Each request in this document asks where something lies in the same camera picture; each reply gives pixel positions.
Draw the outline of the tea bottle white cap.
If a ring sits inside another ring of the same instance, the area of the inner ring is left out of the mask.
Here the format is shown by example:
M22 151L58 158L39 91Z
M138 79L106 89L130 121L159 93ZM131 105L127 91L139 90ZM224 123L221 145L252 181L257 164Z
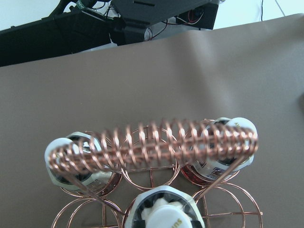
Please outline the tea bottle white cap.
M126 211L124 228L204 228L193 197L171 186L139 194Z

